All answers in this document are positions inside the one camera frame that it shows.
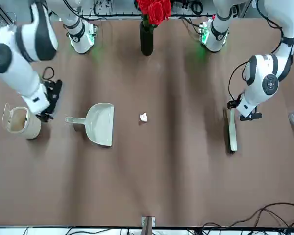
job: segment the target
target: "black vase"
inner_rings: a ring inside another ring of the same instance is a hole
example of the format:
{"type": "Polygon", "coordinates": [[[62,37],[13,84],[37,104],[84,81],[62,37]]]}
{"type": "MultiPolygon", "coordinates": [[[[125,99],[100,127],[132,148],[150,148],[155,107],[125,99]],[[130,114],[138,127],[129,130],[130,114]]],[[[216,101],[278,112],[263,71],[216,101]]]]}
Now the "black vase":
{"type": "Polygon", "coordinates": [[[145,56],[149,56],[153,52],[153,33],[144,29],[143,22],[139,25],[139,33],[141,37],[141,51],[145,56]]]}

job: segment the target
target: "red rose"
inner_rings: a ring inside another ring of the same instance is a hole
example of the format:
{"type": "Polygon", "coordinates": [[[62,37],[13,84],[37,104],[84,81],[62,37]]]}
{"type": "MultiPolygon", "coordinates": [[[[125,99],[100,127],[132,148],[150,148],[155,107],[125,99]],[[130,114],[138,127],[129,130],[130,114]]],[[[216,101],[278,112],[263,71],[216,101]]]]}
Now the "red rose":
{"type": "Polygon", "coordinates": [[[149,23],[158,26],[164,19],[162,4],[160,2],[153,2],[148,8],[149,23]]]}
{"type": "Polygon", "coordinates": [[[163,15],[165,18],[171,15],[171,3],[169,0],[161,0],[163,15]]]}
{"type": "Polygon", "coordinates": [[[148,7],[151,4],[151,0],[137,0],[139,8],[143,14],[148,14],[148,7]]]}

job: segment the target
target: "brown table surface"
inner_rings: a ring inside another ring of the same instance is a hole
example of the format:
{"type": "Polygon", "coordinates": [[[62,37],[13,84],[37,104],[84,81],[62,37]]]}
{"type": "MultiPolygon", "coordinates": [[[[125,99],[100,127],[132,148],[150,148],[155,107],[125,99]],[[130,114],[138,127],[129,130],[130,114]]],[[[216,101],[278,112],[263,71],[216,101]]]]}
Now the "brown table surface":
{"type": "MultiPolygon", "coordinates": [[[[263,118],[237,122],[239,151],[230,156],[225,148],[231,72],[279,41],[264,20],[234,21],[214,54],[181,20],[169,20],[155,30],[150,57],[140,52],[139,21],[100,22],[97,45],[85,55],[74,52],[61,23],[54,27],[56,58],[33,66],[39,73],[53,66],[64,87],[55,120],[36,140],[3,130],[5,103],[24,103],[0,81],[0,225],[139,226],[145,215],[157,226],[226,226],[265,204],[294,202],[294,65],[259,106],[263,118]],[[111,148],[64,121],[99,102],[115,106],[111,148]],[[148,123],[139,125],[143,112],[148,123]]],[[[244,86],[238,71],[231,91],[237,96],[244,86]]],[[[294,220],[294,208],[272,210],[294,220]]],[[[259,225],[278,226],[266,214],[259,225]]]]}

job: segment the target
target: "white dustpan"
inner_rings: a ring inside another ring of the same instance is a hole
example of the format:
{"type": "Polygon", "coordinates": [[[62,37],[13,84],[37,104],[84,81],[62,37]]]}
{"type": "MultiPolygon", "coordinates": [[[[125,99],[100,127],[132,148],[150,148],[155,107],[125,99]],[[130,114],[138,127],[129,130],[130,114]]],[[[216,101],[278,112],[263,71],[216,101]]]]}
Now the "white dustpan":
{"type": "Polygon", "coordinates": [[[86,118],[66,117],[65,122],[85,125],[88,138],[103,146],[112,145],[114,106],[109,103],[93,105],[86,118]]]}

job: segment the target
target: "small trash can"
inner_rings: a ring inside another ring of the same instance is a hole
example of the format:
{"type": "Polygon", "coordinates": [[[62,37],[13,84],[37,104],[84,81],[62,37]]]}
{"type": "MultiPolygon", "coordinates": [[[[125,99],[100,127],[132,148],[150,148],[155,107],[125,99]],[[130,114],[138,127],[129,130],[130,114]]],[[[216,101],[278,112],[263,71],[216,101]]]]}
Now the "small trash can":
{"type": "Polygon", "coordinates": [[[10,109],[5,104],[2,127],[10,133],[23,136],[26,139],[34,139],[38,136],[41,128],[41,121],[26,107],[10,109]]]}

